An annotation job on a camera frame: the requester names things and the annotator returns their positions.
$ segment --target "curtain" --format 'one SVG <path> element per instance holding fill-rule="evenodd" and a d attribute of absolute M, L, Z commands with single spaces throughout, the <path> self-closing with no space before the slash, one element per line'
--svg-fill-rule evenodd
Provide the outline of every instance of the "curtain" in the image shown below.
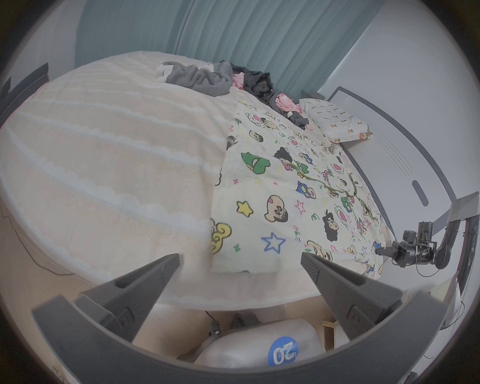
<path fill-rule="evenodd" d="M 88 0 L 75 65 L 135 50 L 270 72 L 295 96 L 318 90 L 384 0 Z"/>

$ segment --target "pink fabric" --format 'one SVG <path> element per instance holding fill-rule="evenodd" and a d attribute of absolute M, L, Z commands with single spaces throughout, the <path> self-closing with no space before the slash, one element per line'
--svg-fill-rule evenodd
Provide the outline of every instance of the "pink fabric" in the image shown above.
<path fill-rule="evenodd" d="M 234 73 L 232 76 L 232 86 L 238 89 L 243 89 L 243 79 L 245 74 L 243 72 Z"/>
<path fill-rule="evenodd" d="M 287 95 L 281 93 L 275 99 L 276 106 L 284 112 L 298 112 L 301 113 L 300 104 L 294 104 Z"/>

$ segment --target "white patterned pillow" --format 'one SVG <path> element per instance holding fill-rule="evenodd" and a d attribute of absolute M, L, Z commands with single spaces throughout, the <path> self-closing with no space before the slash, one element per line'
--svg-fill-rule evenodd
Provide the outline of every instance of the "white patterned pillow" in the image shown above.
<path fill-rule="evenodd" d="M 338 108 L 331 101 L 301 99 L 303 114 L 312 120 L 333 143 L 369 139 L 369 125 L 349 112 Z"/>

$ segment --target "wooden floor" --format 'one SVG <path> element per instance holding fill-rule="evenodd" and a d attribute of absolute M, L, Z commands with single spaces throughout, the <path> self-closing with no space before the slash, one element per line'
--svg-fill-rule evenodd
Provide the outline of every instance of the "wooden floor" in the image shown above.
<path fill-rule="evenodd" d="M 0 219 L 0 296 L 8 312 L 7 317 L 13 320 L 33 352 L 49 368 L 65 377 L 62 364 L 41 336 L 31 310 L 59 294 L 74 300 L 92 285 L 77 276 L 57 276 L 44 269 L 58 274 L 69 272 L 54 264 L 27 237 L 2 200 L 0 205 L 4 216 Z M 261 322 L 303 318 L 315 327 L 321 339 L 323 320 L 332 320 L 322 297 L 253 312 Z M 212 312 L 211 315 L 220 322 L 221 329 L 228 329 L 234 312 Z M 175 359 L 208 338 L 210 322 L 210 317 L 204 311 L 156 304 L 133 343 L 163 357 Z"/>

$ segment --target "blue circular sticker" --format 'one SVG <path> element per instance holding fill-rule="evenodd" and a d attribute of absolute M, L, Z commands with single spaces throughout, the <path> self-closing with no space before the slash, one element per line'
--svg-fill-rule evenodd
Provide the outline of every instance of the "blue circular sticker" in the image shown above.
<path fill-rule="evenodd" d="M 299 354 L 299 346 L 295 339 L 283 336 L 275 340 L 268 351 L 268 365 L 275 367 L 293 363 Z"/>

